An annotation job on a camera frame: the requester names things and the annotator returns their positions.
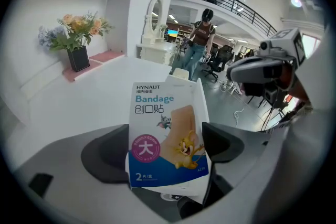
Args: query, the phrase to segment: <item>pink circle label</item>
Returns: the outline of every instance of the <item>pink circle label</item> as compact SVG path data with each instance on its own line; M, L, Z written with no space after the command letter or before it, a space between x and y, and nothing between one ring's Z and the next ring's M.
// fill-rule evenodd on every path
M139 135L132 143L132 154L141 163L151 163L160 154L160 143L150 134Z

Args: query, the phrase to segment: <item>woman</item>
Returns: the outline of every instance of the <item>woman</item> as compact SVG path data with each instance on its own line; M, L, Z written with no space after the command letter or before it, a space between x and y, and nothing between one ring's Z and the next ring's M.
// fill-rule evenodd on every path
M189 41L190 46L182 62L182 69L189 71L189 80L192 79L197 63L204 55L205 48L207 57L210 56L212 42L216 33L215 27L210 22L213 16L214 12L206 8L202 14L202 21L195 22L190 33L189 40L194 36L195 38L193 41Z

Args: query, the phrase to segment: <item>jeans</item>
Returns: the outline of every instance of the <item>jeans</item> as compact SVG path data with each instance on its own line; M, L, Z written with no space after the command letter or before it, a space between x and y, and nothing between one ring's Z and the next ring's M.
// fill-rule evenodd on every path
M202 58L204 54L205 47L206 46L194 43L193 46L188 48L184 55L182 69L189 71L189 80L191 80L193 77L198 61Z

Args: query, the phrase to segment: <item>floor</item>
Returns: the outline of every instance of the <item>floor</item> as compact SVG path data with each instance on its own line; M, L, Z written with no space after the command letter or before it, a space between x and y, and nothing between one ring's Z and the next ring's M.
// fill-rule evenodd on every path
M177 56L175 56L172 64L172 72L174 72L175 68L181 67L183 57L183 53L181 53L180 59L177 59ZM203 69L208 69L207 64L199 63L192 80L196 81L198 78L202 80L210 121L235 127L236 119L234 112L244 109L242 112L237 112L239 117L237 127L248 131L260 131L270 112L271 106L264 101L258 108L262 97L254 97L250 104L247 104L251 97L239 95L233 91L233 88L223 92L219 87L220 83L216 83L214 77L205 77L206 73L202 72ZM225 70L217 74L219 75L219 80L227 81ZM277 124L281 117L278 111L274 110L269 119L266 129Z

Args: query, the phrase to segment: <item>cartoon cat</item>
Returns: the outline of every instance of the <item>cartoon cat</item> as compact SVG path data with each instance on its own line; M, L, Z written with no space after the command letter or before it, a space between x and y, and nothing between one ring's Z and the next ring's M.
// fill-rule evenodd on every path
M157 124L157 126L160 126L161 128L167 129L167 127L170 129L172 124L172 119L164 117L161 114L161 121Z
M185 156L184 160L182 162L177 162L175 163L176 169L179 169L180 167L185 167L187 169L196 169L198 166L198 161L200 160L200 157L193 161L193 156L197 151L200 151L201 149L204 148L203 145L200 145L199 148L195 149L195 140L196 133L195 131L190 131L188 136L183 138L179 144L179 148L176 149L179 153L183 154Z

